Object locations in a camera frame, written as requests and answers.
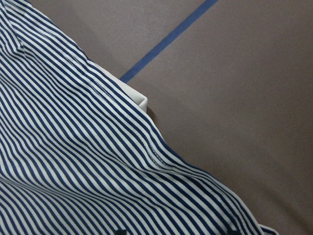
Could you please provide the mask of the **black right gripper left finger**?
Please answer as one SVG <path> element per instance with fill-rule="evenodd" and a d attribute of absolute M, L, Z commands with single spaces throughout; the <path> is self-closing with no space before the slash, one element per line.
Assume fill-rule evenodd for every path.
<path fill-rule="evenodd" d="M 116 230 L 115 235 L 127 235 L 127 231 L 126 230 Z"/>

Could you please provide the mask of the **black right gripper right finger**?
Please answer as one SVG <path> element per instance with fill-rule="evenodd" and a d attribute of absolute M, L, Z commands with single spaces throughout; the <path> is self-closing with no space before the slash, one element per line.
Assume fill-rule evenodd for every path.
<path fill-rule="evenodd" d="M 234 231 L 234 230 L 229 230 L 229 231 L 227 231 L 227 235 L 239 235 L 239 232 Z"/>

